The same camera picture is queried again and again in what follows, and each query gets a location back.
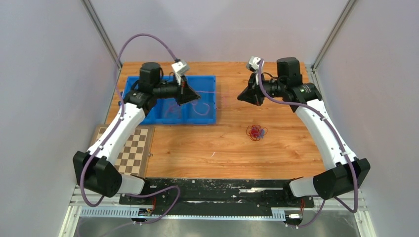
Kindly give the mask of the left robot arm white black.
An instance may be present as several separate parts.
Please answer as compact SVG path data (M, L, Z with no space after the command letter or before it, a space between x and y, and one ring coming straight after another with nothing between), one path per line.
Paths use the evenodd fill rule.
M157 100L173 98L182 105L200 99L187 83L187 63L177 60L171 67L174 78L166 81L160 64L144 63L139 79L125 94L116 117L102 136L86 152L75 153L73 164L81 190L88 189L109 198L116 194L132 194L138 204L149 202L151 191L144 186L145 180L121 174L114 165L126 141L155 107Z

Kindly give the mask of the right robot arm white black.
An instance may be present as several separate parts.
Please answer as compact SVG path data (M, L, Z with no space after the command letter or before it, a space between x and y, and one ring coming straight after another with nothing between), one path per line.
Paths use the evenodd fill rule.
M326 169L315 176L290 180L282 192L283 202L295 206L305 196L329 200L351 191L356 193L371 165L345 143L328 115L320 91L313 83L303 82L300 62L295 57L278 59L277 76L272 79L265 79L263 66L262 58L249 59L246 68L251 76L237 99L257 106L265 99L289 105L308 129Z

